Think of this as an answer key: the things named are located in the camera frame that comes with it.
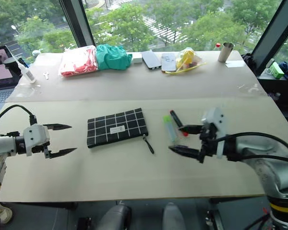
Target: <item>green cloth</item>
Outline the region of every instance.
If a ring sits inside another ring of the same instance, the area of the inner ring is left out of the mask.
[[[98,45],[96,60],[98,69],[125,70],[131,64],[132,54],[127,54],[123,46]]]

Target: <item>metal cup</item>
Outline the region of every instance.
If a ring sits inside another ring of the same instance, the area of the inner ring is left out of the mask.
[[[221,50],[218,61],[219,62],[226,62],[227,58],[229,57],[229,55],[230,55],[230,53],[234,47],[235,47],[235,45],[230,43],[230,42],[223,43],[223,48]]]

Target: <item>key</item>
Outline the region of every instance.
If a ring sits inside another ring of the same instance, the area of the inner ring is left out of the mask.
[[[48,72],[45,72],[45,73],[44,73],[44,76],[45,76],[46,80],[49,79],[48,75],[49,75]]]

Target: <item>zipper pull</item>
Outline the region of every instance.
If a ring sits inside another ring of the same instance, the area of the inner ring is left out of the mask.
[[[154,154],[155,151],[154,151],[153,147],[152,147],[152,146],[148,143],[148,141],[146,140],[146,135],[145,135],[145,134],[143,135],[143,140],[144,140],[144,141],[146,142],[146,144],[148,145],[149,150],[151,151],[151,153]]]

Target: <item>table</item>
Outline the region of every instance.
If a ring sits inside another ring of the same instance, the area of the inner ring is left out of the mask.
[[[40,124],[62,123],[72,128],[50,131],[50,149],[77,147],[66,156],[44,159],[19,155],[6,160],[0,201],[59,202],[165,197],[262,195],[260,182],[248,165],[206,157],[204,164],[168,150],[171,144],[162,116],[174,109],[185,124],[200,124],[205,110],[219,106],[228,119],[228,133],[260,131],[288,142],[288,123],[269,97],[198,98],[184,100],[64,101],[20,103]],[[141,138],[88,149],[87,119],[141,107],[148,126],[151,154]],[[21,109],[0,121],[0,133],[29,125]],[[198,136],[180,144],[200,147]]]
[[[103,70],[66,79],[58,76],[61,54],[40,54],[30,67],[37,82],[30,85],[21,79],[8,102],[266,96],[246,65],[228,68],[217,61],[219,51],[197,53],[207,64],[178,75],[149,70],[140,63],[126,71]],[[228,59],[242,60],[238,51]],[[49,80],[43,76],[45,71]]]

